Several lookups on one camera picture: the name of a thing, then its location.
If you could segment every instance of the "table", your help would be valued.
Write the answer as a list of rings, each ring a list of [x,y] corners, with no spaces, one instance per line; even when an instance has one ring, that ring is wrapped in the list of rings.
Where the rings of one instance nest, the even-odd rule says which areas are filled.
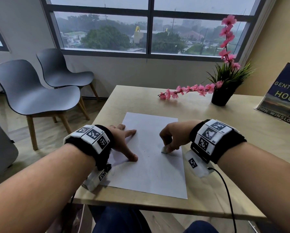
[[[248,142],[275,154],[290,163],[290,124],[263,114],[253,108],[262,97],[233,95],[226,106],[211,103],[206,97],[190,92],[177,100],[158,98],[165,89],[116,86],[93,124],[118,125],[126,112],[175,117],[179,121],[190,119],[218,119],[237,128]],[[182,146],[183,153],[190,145]],[[223,175],[232,200],[236,219],[262,220],[265,215],[246,195],[215,165]],[[162,211],[189,215],[231,218],[227,192],[216,174],[202,179],[194,176],[184,161],[188,199],[143,193],[133,190],[98,186],[92,193],[80,187],[74,202],[92,205],[125,205],[143,210]]]

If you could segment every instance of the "book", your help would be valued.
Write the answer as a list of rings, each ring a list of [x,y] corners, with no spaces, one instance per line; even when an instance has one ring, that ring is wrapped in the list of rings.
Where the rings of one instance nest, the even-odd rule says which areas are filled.
[[[290,124],[290,63],[284,67],[256,110]]]

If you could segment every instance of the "forearm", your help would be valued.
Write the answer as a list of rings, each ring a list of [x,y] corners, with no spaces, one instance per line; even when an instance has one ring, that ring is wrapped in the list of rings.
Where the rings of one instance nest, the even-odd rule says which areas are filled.
[[[0,184],[0,232],[44,233],[94,166],[65,144]]]
[[[290,232],[290,164],[241,143],[218,161],[222,171],[273,222]]]

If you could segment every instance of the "blue jeans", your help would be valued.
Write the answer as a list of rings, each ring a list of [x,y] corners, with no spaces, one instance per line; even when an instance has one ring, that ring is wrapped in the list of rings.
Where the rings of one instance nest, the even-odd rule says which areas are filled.
[[[89,206],[96,223],[92,233],[151,233],[142,213],[133,208]],[[218,233],[208,222],[195,221],[183,233]]]

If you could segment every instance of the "black flower pot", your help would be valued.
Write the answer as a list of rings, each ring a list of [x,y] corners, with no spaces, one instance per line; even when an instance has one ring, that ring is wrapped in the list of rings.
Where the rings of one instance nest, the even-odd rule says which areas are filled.
[[[230,88],[228,88],[228,89],[226,89],[226,88],[215,89],[215,91],[213,92],[211,102],[214,105],[225,106],[235,91],[236,91],[236,89],[230,89]]]

